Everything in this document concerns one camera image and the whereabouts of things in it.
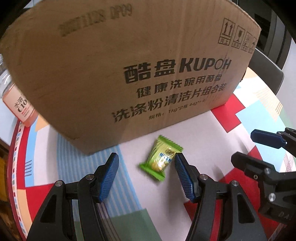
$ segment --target plastic bottle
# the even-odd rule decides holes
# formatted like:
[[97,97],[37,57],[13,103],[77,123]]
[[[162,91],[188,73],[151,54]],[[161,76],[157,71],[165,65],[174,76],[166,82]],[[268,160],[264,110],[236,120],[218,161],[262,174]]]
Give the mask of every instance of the plastic bottle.
[[20,92],[18,87],[12,82],[3,57],[0,54],[0,98],[11,112],[26,126],[30,127],[38,117],[38,112],[34,109],[27,98]]

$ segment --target bottle label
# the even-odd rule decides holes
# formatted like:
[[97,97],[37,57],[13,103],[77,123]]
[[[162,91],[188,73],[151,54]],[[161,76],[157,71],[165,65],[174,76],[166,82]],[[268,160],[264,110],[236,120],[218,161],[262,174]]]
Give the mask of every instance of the bottle label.
[[21,122],[26,121],[34,111],[34,107],[16,85],[3,96],[2,100]]

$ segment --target candy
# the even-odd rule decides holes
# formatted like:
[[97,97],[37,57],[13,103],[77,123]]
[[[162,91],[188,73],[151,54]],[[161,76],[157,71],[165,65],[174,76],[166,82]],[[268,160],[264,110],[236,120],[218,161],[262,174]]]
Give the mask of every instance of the candy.
[[173,160],[176,153],[183,148],[168,138],[160,135],[150,152],[146,162],[140,164],[140,168],[154,176],[159,181],[165,178],[164,169]]

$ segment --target black chair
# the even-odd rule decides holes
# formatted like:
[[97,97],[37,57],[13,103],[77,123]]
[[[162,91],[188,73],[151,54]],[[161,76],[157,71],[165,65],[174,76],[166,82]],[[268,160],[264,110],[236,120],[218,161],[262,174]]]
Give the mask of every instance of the black chair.
[[253,70],[277,94],[284,79],[283,71],[264,53],[255,48],[249,68]]

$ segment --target table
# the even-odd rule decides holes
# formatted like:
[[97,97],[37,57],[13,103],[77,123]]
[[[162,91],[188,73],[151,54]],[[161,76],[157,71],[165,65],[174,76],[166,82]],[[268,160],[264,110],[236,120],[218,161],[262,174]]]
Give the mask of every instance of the table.
[[[248,68],[228,102],[211,111],[129,142],[86,156],[58,134],[41,116],[30,127],[17,123],[8,163],[9,198],[25,240],[36,213],[57,180],[80,180],[105,163],[111,152],[120,166],[104,206],[116,230],[115,240],[185,240],[196,205],[185,198],[174,165],[163,182],[138,168],[162,134],[184,147],[184,156],[200,173],[214,180],[240,182],[254,208],[260,205],[255,180],[234,169],[231,155],[240,151],[272,163],[277,171],[295,171],[293,156],[284,149],[255,144],[253,129],[277,132],[292,127],[282,104],[267,85]],[[77,202],[73,203],[75,229],[82,240]],[[278,223],[260,216],[268,237]],[[212,234],[214,240],[217,232]]]

